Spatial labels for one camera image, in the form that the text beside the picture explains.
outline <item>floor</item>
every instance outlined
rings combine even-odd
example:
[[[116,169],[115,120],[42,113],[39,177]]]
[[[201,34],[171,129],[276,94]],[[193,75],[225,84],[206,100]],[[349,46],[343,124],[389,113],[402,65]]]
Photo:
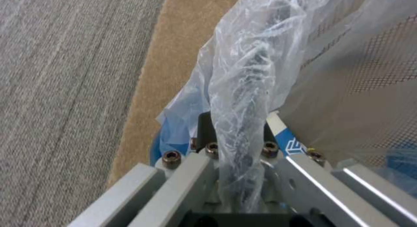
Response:
[[[104,192],[163,1],[0,0],[0,226]]]

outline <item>plastic bag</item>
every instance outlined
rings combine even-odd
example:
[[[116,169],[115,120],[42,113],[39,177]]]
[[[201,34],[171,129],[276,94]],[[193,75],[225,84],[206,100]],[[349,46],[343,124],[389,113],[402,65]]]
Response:
[[[198,115],[211,110],[220,149],[220,197],[235,212],[258,210],[263,124],[276,108],[301,142],[323,151],[331,162],[345,158],[339,152],[360,155],[364,151],[355,148],[364,148],[360,145],[366,142],[374,155],[371,148],[378,150],[378,140],[373,139],[383,134],[366,133],[391,125],[369,120],[368,114],[381,112],[375,108],[349,105],[355,100],[367,106],[381,103],[369,93],[355,95],[366,76],[355,79],[357,71],[352,69],[358,62],[372,65],[372,58],[361,62],[372,49],[363,50],[364,42],[412,14],[413,1],[239,0],[201,48],[187,84],[159,115],[161,152],[185,152],[196,134]],[[412,50],[407,47],[402,51]],[[415,89],[415,84],[408,85],[405,92]],[[405,103],[391,94],[392,102]],[[374,119],[383,119],[393,108]],[[360,117],[355,117],[357,110]],[[379,151],[385,155],[387,150]]]

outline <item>metal frame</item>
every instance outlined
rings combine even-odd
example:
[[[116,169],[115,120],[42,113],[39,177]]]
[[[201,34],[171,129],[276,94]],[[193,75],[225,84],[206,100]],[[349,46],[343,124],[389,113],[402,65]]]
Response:
[[[129,226],[177,226],[188,211],[202,208],[215,178],[211,159],[189,154]]]
[[[417,226],[417,202],[404,191],[360,164],[332,174],[401,226]]]
[[[276,164],[284,200],[299,213],[319,209],[336,226],[396,226],[304,154]]]
[[[162,170],[139,163],[69,227],[127,226],[164,181]]]

